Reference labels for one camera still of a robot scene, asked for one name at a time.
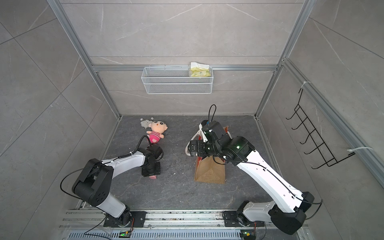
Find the white fluffy plush toy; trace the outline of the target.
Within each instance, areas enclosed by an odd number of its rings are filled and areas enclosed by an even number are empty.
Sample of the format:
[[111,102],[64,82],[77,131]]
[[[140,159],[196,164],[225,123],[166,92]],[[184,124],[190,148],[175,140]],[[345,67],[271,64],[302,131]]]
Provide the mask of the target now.
[[145,129],[150,127],[150,124],[153,122],[154,118],[150,118],[149,120],[145,120],[143,118],[140,119],[141,126]]

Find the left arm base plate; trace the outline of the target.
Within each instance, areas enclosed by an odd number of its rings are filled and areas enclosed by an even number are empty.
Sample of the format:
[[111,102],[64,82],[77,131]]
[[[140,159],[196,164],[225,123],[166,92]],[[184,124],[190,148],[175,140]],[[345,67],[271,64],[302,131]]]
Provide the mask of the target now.
[[129,213],[123,213],[118,219],[107,215],[104,221],[104,227],[112,228],[128,228],[133,226],[134,228],[142,228],[146,220],[147,212],[145,211],[133,211]]

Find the yellow wipes packet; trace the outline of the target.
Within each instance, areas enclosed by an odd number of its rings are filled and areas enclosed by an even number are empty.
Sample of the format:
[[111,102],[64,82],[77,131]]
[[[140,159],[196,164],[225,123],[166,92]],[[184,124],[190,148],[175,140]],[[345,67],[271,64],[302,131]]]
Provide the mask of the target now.
[[199,64],[197,62],[191,62],[189,76],[196,78],[211,77],[212,75],[210,71],[210,66],[205,64]]

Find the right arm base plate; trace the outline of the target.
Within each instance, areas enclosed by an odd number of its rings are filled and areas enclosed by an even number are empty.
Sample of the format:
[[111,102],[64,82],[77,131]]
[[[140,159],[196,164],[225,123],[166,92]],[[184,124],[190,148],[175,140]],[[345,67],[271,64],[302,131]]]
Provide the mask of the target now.
[[225,227],[265,227],[266,224],[261,221],[251,222],[242,214],[237,214],[236,211],[222,212]]

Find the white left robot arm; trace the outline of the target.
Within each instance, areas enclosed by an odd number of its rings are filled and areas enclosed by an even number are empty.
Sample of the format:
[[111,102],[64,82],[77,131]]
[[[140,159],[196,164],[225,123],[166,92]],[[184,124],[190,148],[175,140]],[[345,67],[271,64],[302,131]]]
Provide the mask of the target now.
[[91,159],[82,169],[72,191],[81,200],[125,225],[130,218],[130,208],[110,193],[113,178],[135,168],[141,168],[143,177],[157,176],[161,173],[163,155],[159,146],[151,145],[116,159]]

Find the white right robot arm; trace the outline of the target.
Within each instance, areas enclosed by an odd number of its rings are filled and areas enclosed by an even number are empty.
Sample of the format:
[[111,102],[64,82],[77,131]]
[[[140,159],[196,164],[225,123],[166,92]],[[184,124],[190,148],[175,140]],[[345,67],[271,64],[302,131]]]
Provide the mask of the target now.
[[234,217],[241,226],[247,227],[254,222],[272,223],[288,235],[293,235],[303,226],[306,211],[314,204],[314,196],[285,181],[246,138],[232,138],[219,122],[204,120],[186,147],[186,153],[203,159],[219,159],[220,164],[232,163],[269,194],[270,202],[244,201],[241,204]]

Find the pink plush doll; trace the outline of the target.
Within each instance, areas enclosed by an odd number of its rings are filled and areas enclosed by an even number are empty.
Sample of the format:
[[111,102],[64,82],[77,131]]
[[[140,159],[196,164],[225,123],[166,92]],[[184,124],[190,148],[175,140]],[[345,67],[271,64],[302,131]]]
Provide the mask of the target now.
[[154,121],[149,124],[150,131],[147,131],[147,135],[152,144],[158,143],[161,139],[163,139],[164,132],[168,129],[168,126],[161,121]]

